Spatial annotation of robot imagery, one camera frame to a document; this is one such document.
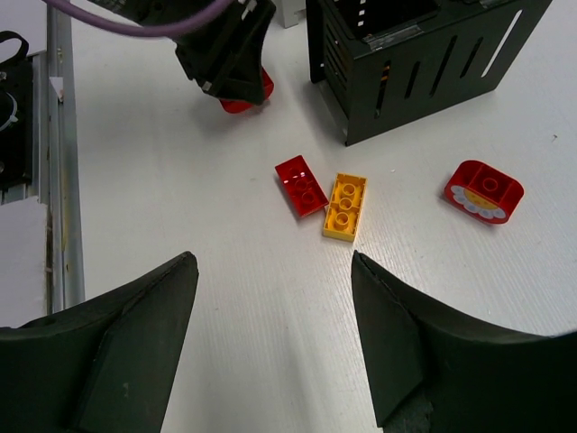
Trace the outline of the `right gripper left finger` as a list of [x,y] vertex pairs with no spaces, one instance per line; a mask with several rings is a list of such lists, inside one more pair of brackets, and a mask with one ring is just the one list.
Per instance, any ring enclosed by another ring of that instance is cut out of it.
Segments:
[[184,252],[135,281],[1,330],[3,432],[159,432],[197,292]]

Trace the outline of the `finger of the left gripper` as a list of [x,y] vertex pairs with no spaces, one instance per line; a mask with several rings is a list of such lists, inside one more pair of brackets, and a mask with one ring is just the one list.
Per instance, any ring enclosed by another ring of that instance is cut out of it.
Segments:
[[176,40],[188,79],[214,98],[239,96],[261,80],[264,39],[276,12],[271,1],[234,1],[202,29]]

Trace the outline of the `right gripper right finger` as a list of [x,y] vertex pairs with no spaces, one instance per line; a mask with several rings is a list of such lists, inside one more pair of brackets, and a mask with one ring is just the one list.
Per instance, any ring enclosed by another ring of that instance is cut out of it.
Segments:
[[576,335],[474,318],[355,253],[352,293],[377,425],[386,432],[573,432]]

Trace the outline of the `red rectangular brick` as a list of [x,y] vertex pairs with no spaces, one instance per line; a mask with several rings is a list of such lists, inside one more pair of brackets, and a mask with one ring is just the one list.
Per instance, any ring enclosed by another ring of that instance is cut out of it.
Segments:
[[302,155],[282,162],[275,170],[299,217],[307,217],[328,205],[328,198]]

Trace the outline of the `red rounded flower brick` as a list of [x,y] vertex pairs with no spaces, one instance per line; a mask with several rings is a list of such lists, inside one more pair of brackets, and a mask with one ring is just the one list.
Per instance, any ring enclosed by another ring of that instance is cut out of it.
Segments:
[[489,225],[506,224],[525,195],[515,179],[482,161],[463,161],[444,186],[444,198]]

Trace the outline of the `orange rectangular brick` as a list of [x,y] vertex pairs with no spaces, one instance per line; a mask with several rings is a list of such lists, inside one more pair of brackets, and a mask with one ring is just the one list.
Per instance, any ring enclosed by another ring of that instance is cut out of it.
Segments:
[[336,174],[323,235],[352,243],[358,233],[367,179],[338,172]]

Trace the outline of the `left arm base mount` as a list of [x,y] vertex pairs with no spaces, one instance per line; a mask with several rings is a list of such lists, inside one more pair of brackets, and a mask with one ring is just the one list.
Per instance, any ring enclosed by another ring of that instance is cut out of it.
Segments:
[[1,192],[32,181],[33,65],[29,42],[2,31],[1,42],[18,41],[18,51],[1,62]]

